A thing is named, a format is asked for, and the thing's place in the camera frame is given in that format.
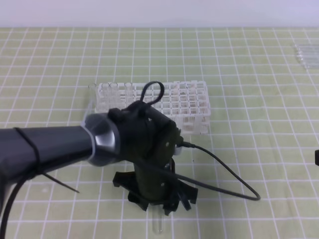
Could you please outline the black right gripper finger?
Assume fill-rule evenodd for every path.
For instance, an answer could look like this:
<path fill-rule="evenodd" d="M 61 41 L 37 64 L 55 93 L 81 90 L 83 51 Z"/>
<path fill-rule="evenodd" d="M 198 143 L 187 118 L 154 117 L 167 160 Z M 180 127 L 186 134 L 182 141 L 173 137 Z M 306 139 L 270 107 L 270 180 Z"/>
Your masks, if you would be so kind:
<path fill-rule="evenodd" d="M 319 150 L 315 150 L 315 165 L 319 166 Z"/>

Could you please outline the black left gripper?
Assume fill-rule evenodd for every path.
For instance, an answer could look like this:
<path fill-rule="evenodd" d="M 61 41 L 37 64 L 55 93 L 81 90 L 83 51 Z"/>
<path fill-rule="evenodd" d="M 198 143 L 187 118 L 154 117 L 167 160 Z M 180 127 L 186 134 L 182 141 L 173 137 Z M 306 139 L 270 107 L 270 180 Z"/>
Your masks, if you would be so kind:
<path fill-rule="evenodd" d="M 177 179 L 173 155 L 181 143 L 176 123 L 144 102 L 110 109 L 109 119 L 119 132 L 119 158 L 132 162 L 133 172 L 117 172 L 116 187 L 127 189 L 128 200 L 142 210 L 161 205 L 169 216 L 182 204 L 186 211 L 196 203 L 198 190 Z"/>

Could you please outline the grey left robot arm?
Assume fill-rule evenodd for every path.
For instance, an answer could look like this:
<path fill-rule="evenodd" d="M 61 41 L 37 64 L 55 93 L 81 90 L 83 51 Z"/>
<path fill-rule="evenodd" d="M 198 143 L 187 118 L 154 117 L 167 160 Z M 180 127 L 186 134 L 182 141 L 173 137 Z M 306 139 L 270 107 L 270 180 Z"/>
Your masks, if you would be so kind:
<path fill-rule="evenodd" d="M 177 179 L 173 155 L 182 142 L 175 122 L 144 102 L 91 114 L 82 126 L 6 128 L 0 131 L 0 198 L 23 177 L 31 179 L 87 160 L 103 167 L 120 161 L 132 172 L 117 172 L 115 187 L 142 210 L 162 205 L 168 215 L 179 204 L 186 210 L 198 190 Z"/>

